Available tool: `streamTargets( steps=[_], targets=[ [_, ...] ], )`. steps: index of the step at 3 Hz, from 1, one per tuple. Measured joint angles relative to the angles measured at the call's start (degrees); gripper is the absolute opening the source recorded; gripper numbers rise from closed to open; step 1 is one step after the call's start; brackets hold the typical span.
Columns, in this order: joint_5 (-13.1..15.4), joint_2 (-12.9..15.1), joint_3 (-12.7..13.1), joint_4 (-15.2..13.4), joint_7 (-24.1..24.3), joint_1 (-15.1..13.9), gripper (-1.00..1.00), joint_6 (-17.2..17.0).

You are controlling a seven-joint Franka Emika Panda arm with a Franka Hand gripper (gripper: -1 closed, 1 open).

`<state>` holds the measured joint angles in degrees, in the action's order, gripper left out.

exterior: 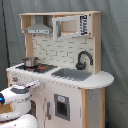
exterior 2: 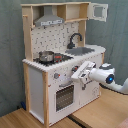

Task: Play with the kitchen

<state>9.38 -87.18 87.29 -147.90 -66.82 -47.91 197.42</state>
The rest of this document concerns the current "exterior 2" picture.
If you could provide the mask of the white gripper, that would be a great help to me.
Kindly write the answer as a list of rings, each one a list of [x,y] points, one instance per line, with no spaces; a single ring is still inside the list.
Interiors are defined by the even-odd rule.
[[[78,70],[71,76],[74,82],[87,83],[89,81],[89,73],[96,66],[95,62],[85,61]]]

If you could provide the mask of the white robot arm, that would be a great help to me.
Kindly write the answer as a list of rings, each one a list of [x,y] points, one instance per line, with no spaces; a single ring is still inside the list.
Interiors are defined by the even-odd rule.
[[[85,61],[71,76],[74,82],[86,85],[90,81],[96,81],[106,88],[128,95],[128,78],[123,85],[118,85],[114,81],[115,69],[108,63],[102,64],[99,68],[95,67],[95,63]]]

